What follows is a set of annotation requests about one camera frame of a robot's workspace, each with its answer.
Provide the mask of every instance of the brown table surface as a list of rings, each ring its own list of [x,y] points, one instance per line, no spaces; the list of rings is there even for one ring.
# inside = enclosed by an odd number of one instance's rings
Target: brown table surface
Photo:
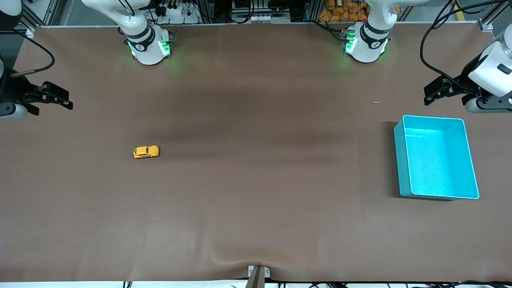
[[[182,28],[151,67],[116,29],[37,29],[56,63],[29,79],[75,109],[0,124],[0,280],[512,280],[512,116],[423,105],[427,27],[373,64],[314,25]],[[490,39],[448,24],[425,57],[455,76]],[[16,69],[48,61],[25,42]],[[404,114],[465,120],[479,200],[399,196]]]

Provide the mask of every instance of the pile of brown objects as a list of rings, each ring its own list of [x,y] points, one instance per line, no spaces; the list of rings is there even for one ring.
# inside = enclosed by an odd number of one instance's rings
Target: pile of brown objects
[[[370,6],[366,3],[351,0],[324,0],[325,9],[320,12],[320,22],[363,21],[370,14]]]

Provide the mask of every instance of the yellow toy car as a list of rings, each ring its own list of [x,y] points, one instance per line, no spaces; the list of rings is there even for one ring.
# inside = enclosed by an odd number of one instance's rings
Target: yellow toy car
[[[158,157],[160,155],[160,148],[158,146],[142,146],[137,147],[133,151],[135,159]]]

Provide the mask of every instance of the blue plastic bin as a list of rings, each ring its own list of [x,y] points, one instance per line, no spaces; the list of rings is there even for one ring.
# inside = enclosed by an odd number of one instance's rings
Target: blue plastic bin
[[[462,119],[405,115],[394,134],[400,195],[478,199]]]

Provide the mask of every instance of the small blue object on table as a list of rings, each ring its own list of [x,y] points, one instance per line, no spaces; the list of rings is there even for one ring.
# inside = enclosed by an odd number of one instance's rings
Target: small blue object on table
[[[475,169],[462,119],[405,115],[394,134],[402,196],[478,199]]]

